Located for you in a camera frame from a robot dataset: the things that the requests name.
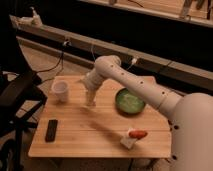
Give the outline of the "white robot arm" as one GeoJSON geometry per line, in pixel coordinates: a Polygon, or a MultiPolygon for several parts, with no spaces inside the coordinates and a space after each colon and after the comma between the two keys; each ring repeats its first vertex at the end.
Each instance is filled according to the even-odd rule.
{"type": "Polygon", "coordinates": [[[145,81],[120,67],[118,56],[101,56],[82,82],[96,92],[110,78],[163,114],[171,123],[170,171],[213,169],[213,96],[192,93],[180,96],[156,83],[145,81]]]}

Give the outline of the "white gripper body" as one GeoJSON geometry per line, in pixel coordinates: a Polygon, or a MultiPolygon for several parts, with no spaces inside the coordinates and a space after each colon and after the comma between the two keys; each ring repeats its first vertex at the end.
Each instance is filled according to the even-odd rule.
{"type": "Polygon", "coordinates": [[[82,82],[88,91],[95,92],[102,86],[104,77],[101,76],[95,69],[92,69],[84,76],[82,82]]]}

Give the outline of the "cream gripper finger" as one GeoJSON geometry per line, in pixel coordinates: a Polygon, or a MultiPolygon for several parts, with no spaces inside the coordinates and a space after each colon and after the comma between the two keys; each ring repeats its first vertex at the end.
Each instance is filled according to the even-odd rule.
{"type": "Polygon", "coordinates": [[[87,106],[95,106],[95,91],[87,91],[86,92],[86,105],[87,106]]]}
{"type": "Polygon", "coordinates": [[[78,80],[78,83],[84,84],[85,81],[84,81],[84,79],[79,79],[79,80],[78,80]]]}

